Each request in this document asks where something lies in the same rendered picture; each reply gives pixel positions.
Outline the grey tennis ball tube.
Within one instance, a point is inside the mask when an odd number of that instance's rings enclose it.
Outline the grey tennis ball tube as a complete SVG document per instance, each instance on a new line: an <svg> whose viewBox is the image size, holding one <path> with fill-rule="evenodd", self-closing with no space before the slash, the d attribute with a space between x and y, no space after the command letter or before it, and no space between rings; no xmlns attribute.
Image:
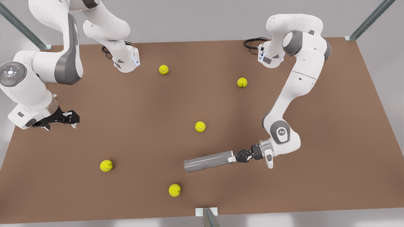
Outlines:
<svg viewBox="0 0 404 227"><path fill-rule="evenodd" d="M203 157L193 158L184 161L186 172L200 171L212 167L222 166L228 163L228 157L235 156L233 151L224 151Z"/></svg>

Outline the silver frame post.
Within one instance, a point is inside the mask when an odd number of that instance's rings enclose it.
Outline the silver frame post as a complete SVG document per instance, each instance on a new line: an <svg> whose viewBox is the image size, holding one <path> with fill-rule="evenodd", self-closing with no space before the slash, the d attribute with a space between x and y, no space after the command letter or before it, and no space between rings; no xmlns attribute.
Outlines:
<svg viewBox="0 0 404 227"><path fill-rule="evenodd" d="M218 223L218 208L196 208L196 217L203 218L203 227L221 227Z"/></svg>
<svg viewBox="0 0 404 227"><path fill-rule="evenodd" d="M383 0L378 7L355 29L355 31L345 36L345 41L356 41L368 28L395 2L396 0Z"/></svg>
<svg viewBox="0 0 404 227"><path fill-rule="evenodd" d="M14 13L12 13L2 2L0 2L0 15L2 15L11 25L13 25L20 33L22 33L30 42L32 42L39 50L50 50L52 45L46 45L32 30L30 30L23 22L21 22Z"/></svg>

